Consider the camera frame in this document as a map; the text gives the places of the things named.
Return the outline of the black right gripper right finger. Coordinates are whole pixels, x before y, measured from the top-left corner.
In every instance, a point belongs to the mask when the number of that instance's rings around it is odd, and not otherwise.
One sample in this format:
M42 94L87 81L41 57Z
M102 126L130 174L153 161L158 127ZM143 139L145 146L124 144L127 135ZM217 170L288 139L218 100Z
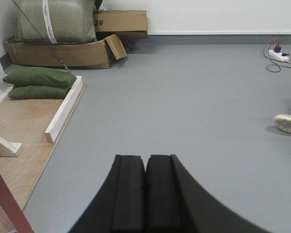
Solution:
M146 166L146 232L264 233L233 212L189 173L176 155L151 155Z

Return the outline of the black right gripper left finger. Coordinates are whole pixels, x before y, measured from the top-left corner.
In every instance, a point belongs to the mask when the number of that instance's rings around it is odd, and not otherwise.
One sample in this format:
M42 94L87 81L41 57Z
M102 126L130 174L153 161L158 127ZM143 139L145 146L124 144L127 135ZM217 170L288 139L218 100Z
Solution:
M144 184L142 158L116 155L107 178L70 232L142 233Z

